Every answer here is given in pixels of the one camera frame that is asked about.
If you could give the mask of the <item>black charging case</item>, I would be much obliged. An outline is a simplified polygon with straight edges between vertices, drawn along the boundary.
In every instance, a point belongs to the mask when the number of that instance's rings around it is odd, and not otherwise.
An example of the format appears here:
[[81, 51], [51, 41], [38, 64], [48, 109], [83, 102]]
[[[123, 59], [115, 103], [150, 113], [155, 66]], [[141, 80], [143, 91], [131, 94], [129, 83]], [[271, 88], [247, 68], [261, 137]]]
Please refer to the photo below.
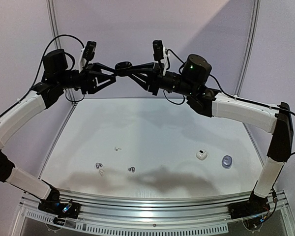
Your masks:
[[115, 65], [115, 74], [120, 77], [127, 76], [128, 70], [133, 67], [129, 61], [119, 62]]

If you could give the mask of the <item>white charging case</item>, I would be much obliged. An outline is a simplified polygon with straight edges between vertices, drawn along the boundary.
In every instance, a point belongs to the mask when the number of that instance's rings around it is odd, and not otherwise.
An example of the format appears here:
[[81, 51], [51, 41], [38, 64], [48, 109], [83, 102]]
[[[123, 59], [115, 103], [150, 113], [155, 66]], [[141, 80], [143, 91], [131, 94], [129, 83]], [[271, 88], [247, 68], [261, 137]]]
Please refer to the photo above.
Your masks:
[[207, 156], [208, 156], [208, 152], [204, 149], [201, 149], [196, 153], [196, 157], [202, 161], [205, 160]]

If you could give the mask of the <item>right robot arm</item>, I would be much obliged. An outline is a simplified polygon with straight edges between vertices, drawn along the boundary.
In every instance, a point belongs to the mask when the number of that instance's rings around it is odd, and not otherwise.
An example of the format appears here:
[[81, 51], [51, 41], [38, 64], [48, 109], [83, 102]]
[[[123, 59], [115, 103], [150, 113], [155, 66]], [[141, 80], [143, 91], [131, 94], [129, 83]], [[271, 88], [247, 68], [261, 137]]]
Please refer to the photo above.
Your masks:
[[255, 214], [263, 207], [262, 198], [267, 197], [292, 154], [294, 132], [289, 105], [261, 104], [208, 88], [205, 84], [210, 72], [211, 65], [203, 57], [190, 54], [180, 74], [166, 70], [162, 63], [133, 66], [129, 62], [118, 74], [130, 77], [152, 94], [164, 89], [184, 95], [190, 108], [200, 115], [236, 120], [272, 134], [267, 160], [252, 190], [253, 197], [244, 204], [248, 214]]

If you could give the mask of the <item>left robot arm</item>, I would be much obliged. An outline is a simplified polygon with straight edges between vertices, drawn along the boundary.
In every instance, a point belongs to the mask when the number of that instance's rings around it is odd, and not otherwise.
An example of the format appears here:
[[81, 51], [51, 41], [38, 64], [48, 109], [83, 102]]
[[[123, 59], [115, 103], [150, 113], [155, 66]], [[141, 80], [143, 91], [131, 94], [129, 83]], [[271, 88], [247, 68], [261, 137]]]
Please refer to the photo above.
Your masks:
[[54, 105], [65, 89], [80, 90], [83, 95], [95, 94], [116, 82], [115, 70], [101, 63], [90, 63], [95, 52], [82, 49], [79, 68], [68, 67], [63, 49], [43, 56], [44, 73], [41, 82], [29, 89], [28, 94], [0, 117], [0, 182], [11, 184], [40, 200], [52, 213], [60, 213], [62, 200], [59, 191], [50, 184], [18, 168], [2, 152], [7, 141], [28, 121]]

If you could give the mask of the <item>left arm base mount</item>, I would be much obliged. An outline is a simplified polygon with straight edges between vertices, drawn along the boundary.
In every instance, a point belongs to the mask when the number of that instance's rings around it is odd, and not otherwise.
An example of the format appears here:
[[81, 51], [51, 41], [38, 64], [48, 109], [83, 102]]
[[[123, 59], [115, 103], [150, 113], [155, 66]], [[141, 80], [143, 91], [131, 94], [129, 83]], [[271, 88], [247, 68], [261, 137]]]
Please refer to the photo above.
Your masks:
[[41, 200], [38, 209], [55, 215], [52, 220], [53, 224], [64, 225], [67, 218], [78, 219], [81, 206], [80, 203], [74, 202], [72, 199], [68, 202]]

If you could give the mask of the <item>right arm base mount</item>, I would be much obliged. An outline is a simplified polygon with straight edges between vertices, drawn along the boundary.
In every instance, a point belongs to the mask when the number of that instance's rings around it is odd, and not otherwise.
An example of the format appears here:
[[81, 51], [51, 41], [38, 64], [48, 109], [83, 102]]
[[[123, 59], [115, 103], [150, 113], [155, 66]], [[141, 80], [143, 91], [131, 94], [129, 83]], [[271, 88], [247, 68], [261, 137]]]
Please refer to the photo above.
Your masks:
[[252, 192], [248, 200], [231, 203], [227, 206], [231, 219], [245, 218], [270, 210], [268, 198], [262, 198]]

